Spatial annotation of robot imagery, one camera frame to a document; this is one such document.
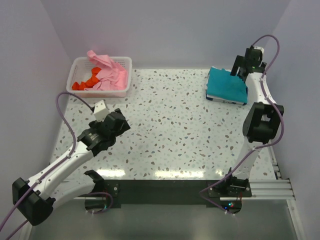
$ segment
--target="pink towel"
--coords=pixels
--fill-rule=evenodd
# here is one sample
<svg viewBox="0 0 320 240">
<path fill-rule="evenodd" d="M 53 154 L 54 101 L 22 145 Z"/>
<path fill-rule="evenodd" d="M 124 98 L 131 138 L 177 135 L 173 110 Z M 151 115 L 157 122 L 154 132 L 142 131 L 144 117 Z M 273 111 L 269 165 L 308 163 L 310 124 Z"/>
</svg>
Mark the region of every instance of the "pink towel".
<svg viewBox="0 0 320 240">
<path fill-rule="evenodd" d="M 92 50 L 86 54 L 90 62 L 101 68 L 101 70 L 96 75 L 100 82 L 92 88 L 85 88 L 85 90 L 116 91 L 126 89 L 128 73 L 123 66 L 114 62 L 108 55 L 96 55 Z"/>
</svg>

